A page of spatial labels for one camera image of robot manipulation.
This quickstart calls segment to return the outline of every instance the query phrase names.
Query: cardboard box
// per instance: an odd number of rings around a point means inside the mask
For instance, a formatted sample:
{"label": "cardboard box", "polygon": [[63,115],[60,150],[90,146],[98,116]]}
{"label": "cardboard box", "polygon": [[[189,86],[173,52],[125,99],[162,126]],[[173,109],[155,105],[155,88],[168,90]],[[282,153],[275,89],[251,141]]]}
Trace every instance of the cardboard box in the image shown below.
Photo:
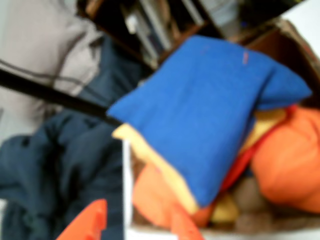
{"label": "cardboard box", "polygon": [[[311,47],[299,35],[290,22],[283,19],[274,19],[264,26],[238,37],[236,41],[249,49],[265,53],[276,61],[286,65],[298,75],[300,75],[313,90],[313,96],[304,102],[305,105],[318,107],[320,109],[320,62],[313,53]],[[130,143],[123,144],[124,155],[124,221],[125,234],[127,240],[146,238],[149,240],[171,240],[177,239],[175,235],[165,230],[153,227],[148,224],[137,212],[134,211],[131,196],[134,179],[136,179],[141,165],[133,160]],[[320,230],[309,230],[309,228],[320,229],[320,215],[309,221],[292,221],[292,225],[278,226],[273,233],[265,234],[260,231],[259,236],[254,239],[275,240],[275,239],[320,239]],[[208,228],[202,230],[203,236],[207,240],[243,240],[250,239],[249,236],[230,232],[225,226]]]}

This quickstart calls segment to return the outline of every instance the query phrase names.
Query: red fabric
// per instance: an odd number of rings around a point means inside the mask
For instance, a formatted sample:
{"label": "red fabric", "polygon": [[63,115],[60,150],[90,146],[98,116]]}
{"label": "red fabric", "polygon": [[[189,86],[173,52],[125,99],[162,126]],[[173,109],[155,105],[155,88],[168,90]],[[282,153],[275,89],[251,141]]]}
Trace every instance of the red fabric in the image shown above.
{"label": "red fabric", "polygon": [[[287,113],[287,117],[290,116],[292,113],[294,113],[296,109],[297,109],[296,105],[287,107],[285,109]],[[277,129],[278,126],[279,124],[271,128],[252,147],[244,151],[241,155],[239,155],[236,158],[234,164],[232,165],[231,169],[229,170],[227,176],[223,181],[223,184],[221,186],[221,192],[226,191],[236,182],[236,180],[240,177],[240,175],[244,172],[244,170],[249,165],[250,160],[253,158],[256,151],[259,149],[262,143]]]}

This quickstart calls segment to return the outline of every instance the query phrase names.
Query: book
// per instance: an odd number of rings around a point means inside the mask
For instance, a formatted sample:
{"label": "book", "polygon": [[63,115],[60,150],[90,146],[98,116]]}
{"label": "book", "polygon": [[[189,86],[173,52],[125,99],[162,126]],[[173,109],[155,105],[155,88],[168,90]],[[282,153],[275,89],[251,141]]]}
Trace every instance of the book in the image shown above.
{"label": "book", "polygon": [[136,34],[141,45],[151,59],[158,59],[159,53],[150,39],[152,32],[139,9],[137,7],[132,7],[131,11],[128,11],[123,5],[121,5],[121,12],[124,16],[124,22],[129,33]]}
{"label": "book", "polygon": [[188,10],[190,16],[192,17],[193,21],[197,25],[203,25],[204,19],[200,15],[199,11],[197,10],[196,6],[192,2],[192,0],[182,0],[185,8]]}
{"label": "book", "polygon": [[164,23],[164,19],[159,13],[157,0],[140,0],[140,3],[151,22],[161,45],[165,50],[170,50],[173,47],[173,37],[170,35]]}
{"label": "book", "polygon": [[167,0],[172,18],[180,32],[185,32],[195,23],[181,0]]}

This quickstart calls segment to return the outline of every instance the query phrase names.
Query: bookshelf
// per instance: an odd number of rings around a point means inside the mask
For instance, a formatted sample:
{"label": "bookshelf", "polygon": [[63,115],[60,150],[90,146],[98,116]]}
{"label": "bookshelf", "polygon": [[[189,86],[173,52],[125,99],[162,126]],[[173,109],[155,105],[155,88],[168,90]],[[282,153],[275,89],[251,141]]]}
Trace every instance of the bookshelf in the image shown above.
{"label": "bookshelf", "polygon": [[154,70],[192,35],[222,38],[199,0],[78,0],[78,13]]}

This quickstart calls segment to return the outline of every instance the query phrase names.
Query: wooden shelf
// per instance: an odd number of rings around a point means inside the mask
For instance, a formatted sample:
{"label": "wooden shelf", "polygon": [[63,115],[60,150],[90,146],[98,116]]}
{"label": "wooden shelf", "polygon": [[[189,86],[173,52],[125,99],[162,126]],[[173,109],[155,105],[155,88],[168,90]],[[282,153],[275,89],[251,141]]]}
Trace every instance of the wooden shelf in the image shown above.
{"label": "wooden shelf", "polygon": [[171,50],[164,52],[158,60],[159,64],[162,64],[174,51],[176,51],[181,44],[183,44],[189,37],[199,33],[204,28],[208,27],[209,22],[205,21],[203,25],[194,25],[188,31],[181,34],[180,38],[174,43]]}
{"label": "wooden shelf", "polygon": [[[120,3],[132,4],[134,1],[137,0],[78,0],[78,8],[80,8],[79,12],[83,17],[92,20],[102,31],[108,34],[124,50],[134,56],[138,61],[141,61],[148,67],[151,67],[149,63],[144,61],[141,53],[141,43],[136,36],[129,33],[120,10]],[[180,37],[174,42],[172,49],[163,52],[160,58],[156,61],[158,66],[161,65],[174,51],[180,47],[181,44],[183,44],[192,35],[199,34],[208,37],[222,37],[221,33],[212,22],[201,2],[199,0],[193,0],[193,3],[204,19],[204,24],[194,24],[182,32]]]}

